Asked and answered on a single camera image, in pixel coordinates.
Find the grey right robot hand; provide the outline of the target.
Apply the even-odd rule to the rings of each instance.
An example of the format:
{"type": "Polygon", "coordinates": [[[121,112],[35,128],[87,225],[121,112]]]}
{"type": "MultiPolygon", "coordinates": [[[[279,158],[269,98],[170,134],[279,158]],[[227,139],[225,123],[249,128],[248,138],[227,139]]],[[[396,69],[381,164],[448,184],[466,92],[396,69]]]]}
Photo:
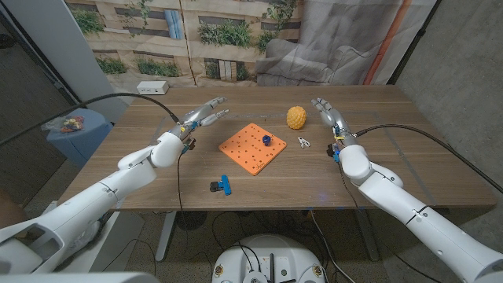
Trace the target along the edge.
{"type": "Polygon", "coordinates": [[[331,128],[334,142],[328,145],[327,154],[336,162],[340,161],[340,152],[349,145],[356,145],[356,137],[351,133],[347,121],[341,113],[333,108],[325,99],[316,98],[311,101],[319,111],[324,125],[331,128]]]}

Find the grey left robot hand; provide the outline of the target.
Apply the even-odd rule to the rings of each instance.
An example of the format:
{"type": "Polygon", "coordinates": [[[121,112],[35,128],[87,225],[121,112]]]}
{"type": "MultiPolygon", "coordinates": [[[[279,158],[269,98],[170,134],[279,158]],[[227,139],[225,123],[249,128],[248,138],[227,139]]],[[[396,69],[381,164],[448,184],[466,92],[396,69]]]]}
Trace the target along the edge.
{"type": "Polygon", "coordinates": [[[181,118],[181,121],[177,122],[176,125],[169,130],[169,132],[184,142],[198,127],[210,126],[218,119],[225,116],[229,112],[228,109],[224,109],[216,113],[212,112],[218,105],[224,103],[225,101],[227,101],[226,97],[216,97],[194,110],[191,110],[186,113],[181,118]]]}

